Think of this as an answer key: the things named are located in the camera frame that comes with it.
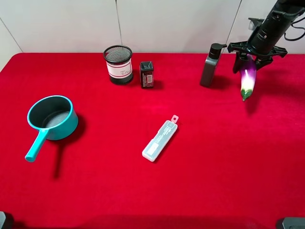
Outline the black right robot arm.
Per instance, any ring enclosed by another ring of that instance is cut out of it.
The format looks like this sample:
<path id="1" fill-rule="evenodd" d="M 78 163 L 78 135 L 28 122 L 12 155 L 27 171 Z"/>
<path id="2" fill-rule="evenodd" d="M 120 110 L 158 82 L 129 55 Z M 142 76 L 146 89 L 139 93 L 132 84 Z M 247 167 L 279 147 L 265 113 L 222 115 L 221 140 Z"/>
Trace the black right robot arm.
<path id="1" fill-rule="evenodd" d="M 271 64 L 274 56 L 285 57 L 287 50 L 276 46 L 290 26 L 299 22 L 296 18 L 305 12 L 303 0 L 278 0 L 267 17 L 249 18 L 254 31 L 247 41 L 231 42 L 228 52 L 236 52 L 233 73 L 237 73 L 247 62 L 247 55 L 255 56 L 257 70 Z"/>

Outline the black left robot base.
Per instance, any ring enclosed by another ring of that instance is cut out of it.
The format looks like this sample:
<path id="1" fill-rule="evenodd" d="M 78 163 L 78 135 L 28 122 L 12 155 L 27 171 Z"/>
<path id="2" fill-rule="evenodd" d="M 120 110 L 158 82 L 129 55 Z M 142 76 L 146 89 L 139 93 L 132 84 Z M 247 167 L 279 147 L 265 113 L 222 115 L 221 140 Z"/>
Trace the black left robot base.
<path id="1" fill-rule="evenodd" d="M 14 218 L 10 213 L 0 212 L 0 229 L 12 229 Z"/>

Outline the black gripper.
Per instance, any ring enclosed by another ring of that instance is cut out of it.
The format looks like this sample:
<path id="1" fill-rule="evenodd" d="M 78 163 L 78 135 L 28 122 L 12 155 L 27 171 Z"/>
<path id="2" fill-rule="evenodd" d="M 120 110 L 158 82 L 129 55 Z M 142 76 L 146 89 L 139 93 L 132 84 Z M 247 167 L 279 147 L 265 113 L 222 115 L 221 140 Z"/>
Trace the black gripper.
<path id="1" fill-rule="evenodd" d="M 238 73 L 242 66 L 241 53 L 251 54 L 256 56 L 255 67 L 256 70 L 271 64 L 273 62 L 273 56 L 285 57 L 287 50 L 285 48 L 274 46 L 273 48 L 266 47 L 253 47 L 249 42 L 231 42 L 227 47 L 228 52 L 237 52 L 235 56 L 235 62 L 233 65 L 233 73 Z"/>

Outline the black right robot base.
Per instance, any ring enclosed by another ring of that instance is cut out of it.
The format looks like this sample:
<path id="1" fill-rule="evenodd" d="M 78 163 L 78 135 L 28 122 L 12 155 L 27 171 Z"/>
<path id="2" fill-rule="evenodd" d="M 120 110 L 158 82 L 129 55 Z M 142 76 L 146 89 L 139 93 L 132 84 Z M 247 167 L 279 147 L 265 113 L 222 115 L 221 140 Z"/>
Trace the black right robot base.
<path id="1" fill-rule="evenodd" d="M 276 223 L 277 229 L 305 229 L 305 217 L 285 217 Z"/>

